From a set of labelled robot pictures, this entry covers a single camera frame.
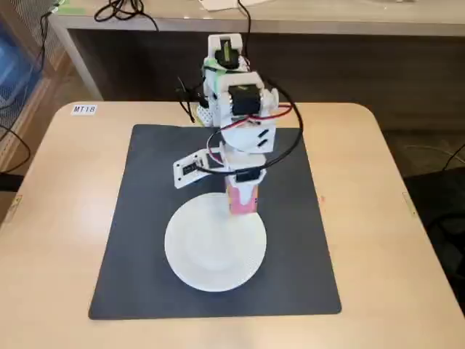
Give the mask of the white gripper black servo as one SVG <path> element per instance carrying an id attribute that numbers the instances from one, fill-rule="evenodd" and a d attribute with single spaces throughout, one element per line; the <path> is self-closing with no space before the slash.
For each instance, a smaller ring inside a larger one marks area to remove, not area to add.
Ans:
<path id="1" fill-rule="evenodd" d="M 224 151 L 222 160 L 229 172 L 240 170 L 240 174 L 227 176 L 229 183 L 226 186 L 229 209 L 235 209 L 236 189 L 242 206 L 255 204 L 258 193 L 258 184 L 266 175 L 265 169 L 256 169 L 265 164 L 266 157 L 261 153 L 244 153 L 239 151 Z"/>

